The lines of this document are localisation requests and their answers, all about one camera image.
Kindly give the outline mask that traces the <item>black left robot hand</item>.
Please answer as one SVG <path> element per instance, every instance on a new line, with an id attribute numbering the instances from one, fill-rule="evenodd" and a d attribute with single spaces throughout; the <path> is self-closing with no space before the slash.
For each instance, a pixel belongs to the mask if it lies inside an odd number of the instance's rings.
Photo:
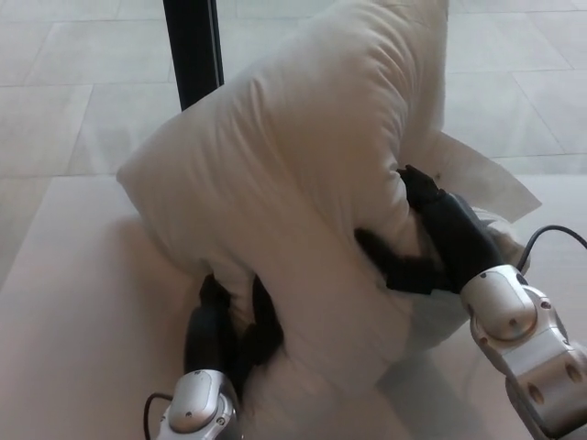
<path id="1" fill-rule="evenodd" d="M 230 293 L 214 277 L 205 277 L 200 304 L 191 313 L 183 349 L 183 371 L 224 373 L 238 399 L 251 371 L 271 360 L 283 343 L 283 330 L 271 296 L 260 278 L 252 285 L 254 322 L 239 335 L 230 317 Z"/>

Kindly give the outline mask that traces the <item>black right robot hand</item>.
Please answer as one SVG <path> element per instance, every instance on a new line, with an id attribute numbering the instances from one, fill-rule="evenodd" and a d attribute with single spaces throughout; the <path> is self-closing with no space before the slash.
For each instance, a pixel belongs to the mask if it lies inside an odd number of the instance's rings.
<path id="1" fill-rule="evenodd" d="M 433 259 L 401 256 L 384 240 L 364 228 L 354 230 L 361 250 L 380 271 L 390 290 L 429 295 L 433 290 L 460 293 L 475 276 L 506 263 L 488 228 L 457 194 L 408 165 L 399 170 L 407 201 L 419 215 L 443 268 Z"/>

